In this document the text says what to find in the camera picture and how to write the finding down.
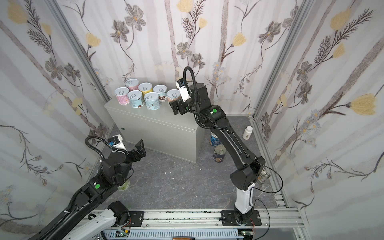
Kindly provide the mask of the orange can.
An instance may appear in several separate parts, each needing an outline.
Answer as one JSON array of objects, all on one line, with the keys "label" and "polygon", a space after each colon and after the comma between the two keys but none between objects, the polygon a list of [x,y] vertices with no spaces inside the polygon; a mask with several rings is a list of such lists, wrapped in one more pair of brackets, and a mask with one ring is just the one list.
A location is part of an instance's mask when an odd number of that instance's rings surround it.
[{"label": "orange can", "polygon": [[178,89],[170,89],[167,91],[167,100],[169,103],[180,100],[181,93]]}]

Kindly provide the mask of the light blue can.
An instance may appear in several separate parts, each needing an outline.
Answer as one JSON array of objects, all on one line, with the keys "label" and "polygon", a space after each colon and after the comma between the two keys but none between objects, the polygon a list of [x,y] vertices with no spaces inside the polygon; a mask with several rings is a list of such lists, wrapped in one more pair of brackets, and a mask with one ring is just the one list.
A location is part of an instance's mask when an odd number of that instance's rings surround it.
[{"label": "light blue can", "polygon": [[165,102],[167,100],[167,87],[165,85],[154,86],[153,92],[159,96],[160,102]]}]

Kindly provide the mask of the green can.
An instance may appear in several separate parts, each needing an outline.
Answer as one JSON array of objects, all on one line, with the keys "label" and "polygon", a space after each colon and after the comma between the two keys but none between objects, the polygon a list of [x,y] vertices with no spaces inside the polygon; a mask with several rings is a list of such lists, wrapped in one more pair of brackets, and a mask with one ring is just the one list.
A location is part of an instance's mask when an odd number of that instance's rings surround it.
[{"label": "green can", "polygon": [[121,186],[118,187],[118,190],[119,191],[125,191],[129,188],[130,186],[130,180],[126,180],[126,182],[124,184],[122,184]]}]

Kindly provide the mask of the yellow can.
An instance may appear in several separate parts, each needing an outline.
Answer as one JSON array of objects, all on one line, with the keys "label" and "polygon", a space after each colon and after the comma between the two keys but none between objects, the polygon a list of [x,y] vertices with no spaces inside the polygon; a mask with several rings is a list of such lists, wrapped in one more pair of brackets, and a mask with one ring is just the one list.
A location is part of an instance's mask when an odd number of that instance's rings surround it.
[{"label": "yellow can", "polygon": [[142,92],[143,96],[147,93],[153,92],[153,85],[148,82],[139,84],[138,88]]}]

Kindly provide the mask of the teal can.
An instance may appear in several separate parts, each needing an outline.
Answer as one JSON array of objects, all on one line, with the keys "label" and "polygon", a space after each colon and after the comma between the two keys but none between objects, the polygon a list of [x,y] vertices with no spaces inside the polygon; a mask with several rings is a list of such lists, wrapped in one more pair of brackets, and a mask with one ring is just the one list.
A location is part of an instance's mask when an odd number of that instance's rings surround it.
[{"label": "teal can", "polygon": [[128,93],[130,105],[134,109],[139,109],[145,105],[143,93],[139,90],[133,90]]}]

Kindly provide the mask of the pink can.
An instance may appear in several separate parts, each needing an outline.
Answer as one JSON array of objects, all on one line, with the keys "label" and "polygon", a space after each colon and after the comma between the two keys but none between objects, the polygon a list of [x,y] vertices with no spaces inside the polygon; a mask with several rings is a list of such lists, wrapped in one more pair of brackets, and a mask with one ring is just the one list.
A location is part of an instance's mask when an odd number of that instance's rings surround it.
[{"label": "pink can", "polygon": [[139,80],[138,79],[129,79],[126,81],[125,86],[130,90],[130,91],[135,91],[139,89]]},{"label": "pink can", "polygon": [[129,92],[130,90],[127,87],[120,87],[115,90],[115,96],[120,105],[128,105],[130,103]]}]

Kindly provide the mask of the blue can silver lid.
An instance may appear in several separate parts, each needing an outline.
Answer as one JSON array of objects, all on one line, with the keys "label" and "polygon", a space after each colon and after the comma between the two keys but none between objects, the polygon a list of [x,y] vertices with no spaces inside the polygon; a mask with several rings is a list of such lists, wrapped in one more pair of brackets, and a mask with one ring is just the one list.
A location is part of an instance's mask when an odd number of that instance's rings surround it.
[{"label": "blue can silver lid", "polygon": [[211,136],[210,136],[210,145],[216,147],[218,145],[221,144],[221,141],[220,139],[214,134],[214,133],[211,133]]}]

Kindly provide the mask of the dark blue can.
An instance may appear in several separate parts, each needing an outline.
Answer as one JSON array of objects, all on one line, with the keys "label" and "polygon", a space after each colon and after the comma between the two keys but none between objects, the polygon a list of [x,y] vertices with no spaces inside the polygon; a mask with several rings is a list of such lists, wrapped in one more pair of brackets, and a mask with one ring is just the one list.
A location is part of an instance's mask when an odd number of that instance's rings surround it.
[{"label": "dark blue can", "polygon": [[224,145],[218,145],[215,147],[214,154],[213,154],[213,159],[217,163],[223,162],[225,155],[227,153],[226,148]]}]

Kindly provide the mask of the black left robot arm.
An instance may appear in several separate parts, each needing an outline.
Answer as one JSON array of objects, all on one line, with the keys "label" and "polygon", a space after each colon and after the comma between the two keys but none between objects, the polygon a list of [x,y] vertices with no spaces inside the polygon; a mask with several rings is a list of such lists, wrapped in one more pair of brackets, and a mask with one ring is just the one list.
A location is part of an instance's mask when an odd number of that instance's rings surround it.
[{"label": "black left robot arm", "polygon": [[[112,150],[108,158],[90,140],[99,140]],[[132,163],[138,162],[146,156],[144,141],[140,140],[135,148],[127,151],[118,136],[107,141],[101,137],[88,136],[85,144],[101,157],[98,173],[85,185],[80,187],[71,197],[67,207],[42,230],[32,236],[31,240],[62,240],[69,236],[73,228],[90,214],[96,207],[105,202],[118,187],[122,186],[130,177]]]}]

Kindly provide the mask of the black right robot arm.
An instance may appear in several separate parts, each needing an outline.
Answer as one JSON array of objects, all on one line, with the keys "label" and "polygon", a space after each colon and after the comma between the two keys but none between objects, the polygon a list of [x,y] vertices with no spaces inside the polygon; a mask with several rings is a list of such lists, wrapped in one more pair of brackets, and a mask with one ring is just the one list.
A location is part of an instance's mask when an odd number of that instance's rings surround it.
[{"label": "black right robot arm", "polygon": [[191,67],[184,68],[183,77],[176,82],[176,86],[182,98],[170,103],[174,114],[192,113],[199,127],[210,130],[219,138],[235,163],[237,169],[230,175],[232,183],[237,188],[234,218],[237,224],[244,225],[253,214],[252,188],[266,161],[263,157],[256,156],[244,144],[222,108],[211,104],[206,86],[196,82]]}]

